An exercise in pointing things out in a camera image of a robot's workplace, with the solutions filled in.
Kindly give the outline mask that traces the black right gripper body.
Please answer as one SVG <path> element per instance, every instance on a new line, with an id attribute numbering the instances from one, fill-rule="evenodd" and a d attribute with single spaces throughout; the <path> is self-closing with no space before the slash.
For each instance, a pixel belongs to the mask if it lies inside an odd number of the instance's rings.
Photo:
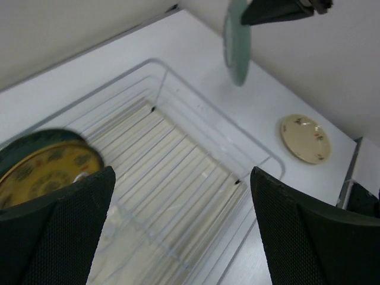
<path id="1" fill-rule="evenodd" d="M 332 0 L 300 0 L 300 3 L 318 14 L 326 14 L 333 5 Z"/>

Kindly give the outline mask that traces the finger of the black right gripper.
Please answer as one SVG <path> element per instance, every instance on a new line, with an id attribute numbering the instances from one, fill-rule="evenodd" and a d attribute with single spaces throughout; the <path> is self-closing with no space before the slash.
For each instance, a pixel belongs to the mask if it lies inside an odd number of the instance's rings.
<path id="1" fill-rule="evenodd" d="M 295 21 L 314 16 L 314 8 L 293 0 L 253 0 L 244 10 L 242 25 Z"/>

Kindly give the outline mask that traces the yellow patterned plate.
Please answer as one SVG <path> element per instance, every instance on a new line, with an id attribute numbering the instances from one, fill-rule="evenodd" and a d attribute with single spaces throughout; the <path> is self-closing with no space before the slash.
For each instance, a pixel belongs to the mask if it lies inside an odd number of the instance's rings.
<path id="1" fill-rule="evenodd" d="M 50 194 L 105 167 L 101 155 L 82 141 L 41 148 L 1 176 L 1 209 Z"/>

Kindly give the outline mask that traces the beige plate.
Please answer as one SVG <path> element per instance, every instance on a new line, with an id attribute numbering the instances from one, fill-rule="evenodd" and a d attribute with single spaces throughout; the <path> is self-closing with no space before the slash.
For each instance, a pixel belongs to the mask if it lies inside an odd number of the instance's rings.
<path id="1" fill-rule="evenodd" d="M 331 144 L 324 129 L 308 116 L 292 114 L 280 124 L 281 139 L 298 159 L 309 164 L 320 164 L 331 154 Z"/>

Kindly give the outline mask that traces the teal blue floral plate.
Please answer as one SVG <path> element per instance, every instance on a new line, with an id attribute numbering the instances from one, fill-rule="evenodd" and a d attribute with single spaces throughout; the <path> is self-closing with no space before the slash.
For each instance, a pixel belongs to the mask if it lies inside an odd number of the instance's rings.
<path id="1" fill-rule="evenodd" d="M 233 83 L 243 86 L 251 57 L 251 28 L 241 23 L 246 0 L 230 1 L 223 24 L 224 63 Z"/>
<path id="2" fill-rule="evenodd" d="M 86 142 L 80 134 L 63 128 L 43 129 L 14 140 L 1 150 L 1 177 L 32 153 L 65 141 Z"/>

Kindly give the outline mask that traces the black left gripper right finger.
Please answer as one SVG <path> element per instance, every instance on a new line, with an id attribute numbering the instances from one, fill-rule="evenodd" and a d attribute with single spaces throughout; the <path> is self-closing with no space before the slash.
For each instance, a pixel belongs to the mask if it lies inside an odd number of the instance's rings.
<path id="1" fill-rule="evenodd" d="M 379 219 L 300 192 L 262 169 L 250 176 L 273 284 L 379 284 Z"/>

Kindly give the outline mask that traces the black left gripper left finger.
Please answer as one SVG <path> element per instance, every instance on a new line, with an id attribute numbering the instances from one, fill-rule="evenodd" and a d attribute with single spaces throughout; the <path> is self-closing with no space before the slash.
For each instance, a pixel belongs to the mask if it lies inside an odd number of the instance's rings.
<path id="1" fill-rule="evenodd" d="M 1 284 L 86 284 L 114 187 L 107 166 L 1 210 Z"/>

